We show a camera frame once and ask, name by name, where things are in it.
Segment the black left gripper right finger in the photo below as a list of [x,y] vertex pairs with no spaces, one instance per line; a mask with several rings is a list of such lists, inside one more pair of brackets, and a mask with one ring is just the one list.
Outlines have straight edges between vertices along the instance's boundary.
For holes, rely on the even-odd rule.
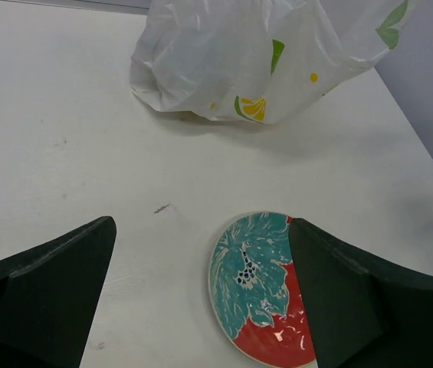
[[290,250],[320,367],[433,367],[433,276],[293,218]]

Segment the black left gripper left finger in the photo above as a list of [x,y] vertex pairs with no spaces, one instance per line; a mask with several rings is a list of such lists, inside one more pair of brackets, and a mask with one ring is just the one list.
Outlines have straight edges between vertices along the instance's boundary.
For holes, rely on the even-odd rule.
[[116,239],[100,217],[0,261],[0,367],[78,367]]

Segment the white printed plastic bag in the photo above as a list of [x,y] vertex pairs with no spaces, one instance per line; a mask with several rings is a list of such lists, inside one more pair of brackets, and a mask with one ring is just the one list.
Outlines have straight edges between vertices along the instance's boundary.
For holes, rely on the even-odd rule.
[[416,1],[154,1],[131,57],[158,112],[275,124],[393,50]]

